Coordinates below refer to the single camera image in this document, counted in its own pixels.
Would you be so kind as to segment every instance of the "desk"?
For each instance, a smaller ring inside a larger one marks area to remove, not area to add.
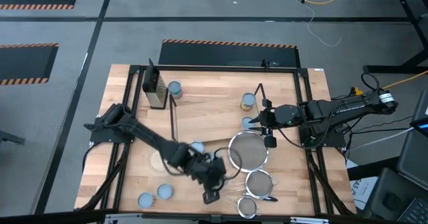
[[[110,69],[106,88],[100,106],[103,114],[111,104],[122,101],[129,65],[114,64]],[[263,83],[267,97],[274,106],[296,104],[296,89],[294,75],[275,72],[215,72],[215,71],[170,71],[162,70],[161,76],[166,84],[178,80],[183,87],[183,97],[176,101],[177,106],[198,104],[212,101],[222,101],[240,98],[243,93],[253,92],[259,83]],[[324,71],[309,69],[309,80],[314,99],[329,99],[330,94]],[[131,92],[135,90],[134,80]],[[300,80],[302,92],[304,81]],[[136,117],[147,127],[165,138],[171,139],[171,121],[169,110],[151,110],[145,94],[139,96]],[[285,129],[291,140],[298,142],[297,128]],[[277,203],[256,201],[263,216],[277,215],[313,215],[312,195],[308,177],[305,152],[287,143],[280,134],[275,133],[278,147],[270,150],[269,159],[264,170],[279,179],[272,195],[278,198]],[[215,150],[219,146],[227,146],[229,141],[219,141],[207,144],[207,150]],[[106,178],[108,162],[112,150],[111,143],[102,143],[88,155],[86,167],[80,183],[76,207],[86,204],[90,197]],[[329,183],[346,206],[355,211],[350,183],[343,156],[333,148],[325,148],[324,158]],[[241,173],[237,183],[245,178]],[[170,183],[175,188],[172,199],[158,200],[153,207],[142,210],[137,204],[141,192],[156,193],[161,183]],[[120,198],[120,212],[133,213],[174,213],[174,214],[205,214],[205,215],[237,215],[236,208],[227,204],[226,200],[238,200],[240,192],[226,193],[234,190],[229,185],[220,192],[221,199],[210,205],[204,205],[202,200],[203,188],[189,177],[172,177],[167,174],[158,157],[158,152],[149,145],[136,139],[131,144],[126,168],[123,190]],[[112,206],[115,183],[112,184],[107,207]],[[318,185],[318,195],[323,212],[326,212],[324,193]]]

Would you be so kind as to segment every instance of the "gray floor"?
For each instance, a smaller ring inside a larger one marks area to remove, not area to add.
[[[408,0],[416,14],[424,12],[419,0]],[[97,16],[103,0],[77,0],[71,11],[0,11],[0,16]],[[340,0],[313,6],[324,17],[403,17],[398,0]],[[111,0],[108,17],[310,17],[294,0]],[[0,129],[24,136],[25,145],[0,145],[0,216],[32,213],[35,198],[84,61],[95,23],[1,23],[0,44],[58,42],[60,50],[47,84],[1,86]],[[82,157],[90,133],[83,124],[98,112],[111,64],[147,64],[157,60],[167,38],[210,39],[297,45],[302,67],[324,68],[332,96],[345,94],[360,81],[366,64],[399,65],[422,49],[413,27],[390,23],[313,23],[312,30],[327,43],[342,38],[336,47],[320,43],[307,23],[264,22],[134,22],[104,23],[70,130],[66,149],[47,204],[47,212],[69,211],[74,206],[81,176]],[[387,85],[409,75],[377,75]],[[428,77],[391,88],[401,104],[392,116],[367,116],[363,127],[413,114]],[[406,126],[409,121],[391,125]],[[388,136],[370,133],[354,137],[352,146]],[[400,153],[404,136],[351,154],[364,164]]]

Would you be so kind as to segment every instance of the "white cable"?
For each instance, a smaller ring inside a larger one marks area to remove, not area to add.
[[[336,46],[340,43],[340,41],[342,41],[342,37],[340,37],[340,38],[339,38],[339,41],[338,41],[336,44],[334,44],[334,45],[330,45],[330,44],[328,44],[328,43],[326,43],[326,42],[322,41],[322,39],[320,39],[317,35],[315,35],[315,33],[310,29],[310,23],[312,22],[312,20],[314,20],[314,17],[315,17],[315,12],[314,12],[314,10],[312,10],[312,8],[310,8],[310,7],[306,6],[305,4],[303,4],[303,3],[299,2],[298,0],[294,0],[294,1],[296,1],[296,2],[297,2],[297,3],[299,3],[299,4],[302,4],[303,6],[305,6],[306,8],[308,8],[308,9],[312,12],[312,18],[311,18],[311,20],[310,20],[310,21],[309,21],[309,23],[308,23],[308,30],[309,30],[309,32],[310,32],[313,36],[315,36],[318,40],[320,40],[320,41],[321,41],[321,43],[323,43],[323,44],[327,45],[328,47],[336,47]]]
[[[400,133],[394,134],[394,135],[392,135],[392,136],[385,137],[385,138],[382,138],[382,139],[380,139],[380,140],[375,140],[375,141],[369,142],[369,143],[367,143],[367,144],[364,144],[364,145],[358,146],[358,147],[356,147],[356,148],[352,149],[352,151],[355,151],[355,150],[357,150],[357,149],[359,149],[359,148],[362,148],[362,147],[364,147],[364,146],[368,146],[368,145],[370,145],[370,144],[378,143],[378,142],[380,142],[380,141],[384,141],[384,140],[388,140],[388,139],[390,139],[390,138],[397,137],[397,136],[399,136],[399,135],[401,135],[401,134],[404,134],[404,133],[406,133],[406,132],[409,132],[409,131],[411,131],[411,130],[413,130],[413,129],[414,129],[413,127],[410,127],[410,128],[408,128],[408,129],[403,130],[403,131],[401,131]]]

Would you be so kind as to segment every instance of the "mesh strainer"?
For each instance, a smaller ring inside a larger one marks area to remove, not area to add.
[[[252,132],[243,131],[236,134],[229,142],[229,149],[233,148],[242,159],[241,171],[249,173],[260,169],[268,161],[268,148],[263,138]],[[239,158],[235,152],[229,150],[229,160],[235,168],[239,168]]]
[[[256,215],[261,215],[254,200],[250,197],[242,197],[238,200],[237,210],[239,215],[245,219],[252,219]]]
[[[278,201],[274,197],[270,197],[274,189],[274,185],[278,182],[273,179],[269,173],[263,170],[251,171],[245,179],[245,188],[247,195],[256,199],[263,199],[266,201]]]

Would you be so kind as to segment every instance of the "wooden table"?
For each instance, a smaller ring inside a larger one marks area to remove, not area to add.
[[[121,103],[128,69],[129,65],[112,65],[99,114],[105,113],[111,104]],[[321,69],[308,69],[308,73],[313,98],[315,100],[329,100],[330,94],[324,71]],[[267,98],[272,101],[274,106],[296,104],[297,102],[293,74],[162,70],[161,76],[166,84],[173,80],[178,80],[182,84],[184,95],[181,99],[176,100],[178,121],[180,121],[180,116],[186,116],[185,112],[179,112],[179,107],[181,106],[240,99],[243,93],[254,92],[259,83],[263,83]],[[134,92],[135,83],[136,80],[133,81],[131,93]],[[306,96],[303,80],[300,83],[303,96]],[[131,94],[129,104],[132,103],[132,96],[133,94]],[[221,105],[213,104],[211,108],[214,112],[222,114]],[[155,132],[171,139],[169,108],[167,110],[151,110],[143,92],[141,92],[139,99],[137,118]],[[232,128],[239,127],[239,122],[235,121],[234,123],[235,126],[232,126]],[[284,129],[284,132],[291,140],[299,142],[297,128],[287,128]],[[279,132],[274,133],[274,135],[278,140],[278,147],[270,150],[269,159],[263,169],[279,180],[272,193],[279,201],[272,203],[256,200],[257,207],[263,215],[313,215],[314,208],[304,150],[289,144]],[[218,140],[206,144],[205,149],[211,151],[228,144],[229,139]],[[104,181],[111,150],[111,143],[102,143],[88,155],[76,198],[76,207],[81,207],[87,203]],[[324,148],[323,152],[329,183],[346,206],[355,211],[343,156],[334,148]],[[232,183],[239,183],[245,177],[246,173],[240,173]],[[174,186],[175,193],[172,199],[167,201],[158,199],[153,207],[141,209],[137,204],[138,196],[142,192],[155,194],[157,187],[162,183],[170,183]],[[110,189],[108,207],[112,206],[115,185],[116,183],[113,183]],[[236,215],[236,208],[227,204],[227,202],[237,201],[241,197],[241,192],[239,191],[230,192],[240,188],[242,187],[226,185],[220,192],[221,199],[219,201],[204,205],[202,199],[203,187],[201,185],[198,185],[196,181],[192,181],[190,177],[172,177],[168,175],[161,163],[158,152],[141,140],[136,139],[130,148],[119,211]],[[318,194],[322,211],[326,213],[324,193],[319,183]]]

